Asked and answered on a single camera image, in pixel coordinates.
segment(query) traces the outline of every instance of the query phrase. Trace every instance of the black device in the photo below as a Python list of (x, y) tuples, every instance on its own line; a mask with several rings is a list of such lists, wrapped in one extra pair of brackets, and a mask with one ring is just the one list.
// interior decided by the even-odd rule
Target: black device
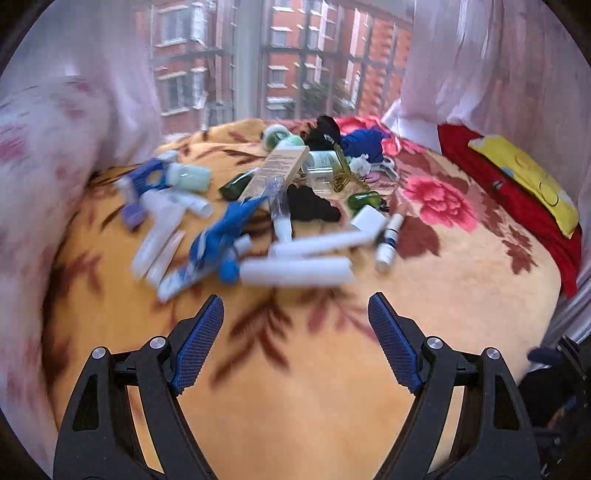
[[(396, 380), (415, 395), (375, 480), (540, 478), (534, 432), (497, 349), (474, 355), (457, 352), (438, 337), (425, 337), (415, 322), (397, 315), (381, 293), (369, 299), (368, 311)], [(223, 303), (210, 296), (195, 317), (182, 320), (167, 338), (154, 337), (133, 352), (111, 354), (105, 347), (95, 348), (61, 424), (54, 479), (215, 479), (177, 396), (194, 384), (222, 322)], [(164, 473), (144, 461), (128, 385), (139, 387)], [(429, 473), (453, 388), (461, 385), (464, 398), (451, 455), (441, 468)], [(46, 478), (38, 475), (11, 478)]]

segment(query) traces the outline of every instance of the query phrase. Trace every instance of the small vial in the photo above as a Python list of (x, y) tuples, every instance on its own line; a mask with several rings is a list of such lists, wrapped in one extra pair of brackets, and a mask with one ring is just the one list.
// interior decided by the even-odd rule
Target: small vial
[(269, 212), (275, 235), (280, 242), (291, 242), (291, 216), (290, 207), (287, 201), (287, 192), (284, 187), (285, 180), (281, 176), (267, 179), (265, 194), (268, 197)]

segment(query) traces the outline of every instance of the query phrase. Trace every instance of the toothpaste tube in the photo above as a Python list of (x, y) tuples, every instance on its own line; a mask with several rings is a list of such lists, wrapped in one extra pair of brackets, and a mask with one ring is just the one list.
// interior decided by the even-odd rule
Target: toothpaste tube
[(234, 242), (233, 248), (228, 249), (218, 263), (208, 265), (201, 270), (195, 270), (191, 263), (179, 267), (166, 275), (160, 282), (160, 285), (158, 286), (158, 300), (161, 303), (168, 302), (183, 290), (195, 285), (202, 278), (215, 272), (222, 262), (231, 259), (232, 257), (240, 257), (250, 251), (251, 248), (252, 239), (250, 235), (243, 235)]

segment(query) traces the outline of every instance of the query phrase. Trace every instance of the yellow floral blanket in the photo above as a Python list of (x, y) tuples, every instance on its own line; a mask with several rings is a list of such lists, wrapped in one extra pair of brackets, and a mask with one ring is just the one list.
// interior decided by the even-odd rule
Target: yellow floral blanket
[[(209, 220), (186, 215), (181, 229), (187, 235), (175, 265), (186, 259), (191, 240), (225, 211), (217, 188), (262, 163), (264, 127), (260, 120), (222, 125), (163, 147), (178, 148), (182, 161), (213, 170), (208, 197), (215, 214)], [(480, 353), (497, 347), (521, 378), (526, 353), (541, 340), (556, 305), (555, 263), (445, 158), (404, 151), (397, 163), (402, 179), (394, 194), (387, 178), (373, 185), (391, 207), (403, 198), (411, 205), (388, 275), (376, 273), (372, 248), (356, 248), (346, 252), (358, 279), (351, 286), (228, 287), (210, 277), (166, 305), (129, 270), (151, 225), (129, 233), (118, 218), (122, 199), (111, 181), (125, 169), (95, 179), (67, 231), (46, 301), (44, 367), (56, 417), (62, 418), (94, 347), (137, 349), (194, 315), (211, 293), (223, 299), (224, 325), (180, 404), (220, 479), (375, 475), (413, 402), (397, 385), (369, 326), (366, 307), (376, 291), (426, 335), (438, 335), (452, 348)], [(351, 189), (331, 198), (344, 213)], [(295, 236), (339, 228), (294, 222)], [(264, 255), (271, 242), (268, 218), (256, 215), (247, 230), (256, 240), (251, 255)], [(462, 393), (456, 390), (436, 461), (449, 452), (457, 426)], [(159, 468), (136, 391), (131, 398), (145, 457)]]

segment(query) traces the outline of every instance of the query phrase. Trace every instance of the white plastic container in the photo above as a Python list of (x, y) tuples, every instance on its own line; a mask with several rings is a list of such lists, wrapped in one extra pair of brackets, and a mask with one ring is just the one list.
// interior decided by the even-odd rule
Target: white plastic container
[(146, 275), (170, 236), (180, 225), (184, 213), (183, 206), (172, 202), (159, 210), (154, 226), (131, 262), (131, 273), (135, 278), (143, 278)]
[(183, 163), (171, 163), (166, 167), (165, 181), (169, 187), (194, 192), (206, 192), (211, 179), (212, 171), (207, 167), (185, 165)]
[(165, 190), (164, 193), (175, 203), (183, 205), (189, 212), (199, 218), (209, 218), (213, 214), (213, 206), (209, 201), (193, 193), (178, 190)]
[(296, 238), (291, 242), (275, 242), (271, 244), (269, 256), (305, 257), (318, 255), (341, 248), (365, 245), (373, 242), (374, 238), (373, 234), (359, 230)]
[(160, 252), (160, 255), (150, 267), (148, 275), (146, 276), (146, 280), (154, 288), (158, 288), (158, 285), (160, 285), (160, 282), (168, 270), (170, 263), (173, 261), (174, 254), (177, 252), (178, 246), (183, 241), (184, 236), (185, 232), (178, 230), (172, 237), (170, 237), (170, 240), (164, 246), (163, 250)]
[(355, 281), (351, 265), (347, 257), (248, 258), (240, 265), (240, 280), (250, 285), (334, 287)]

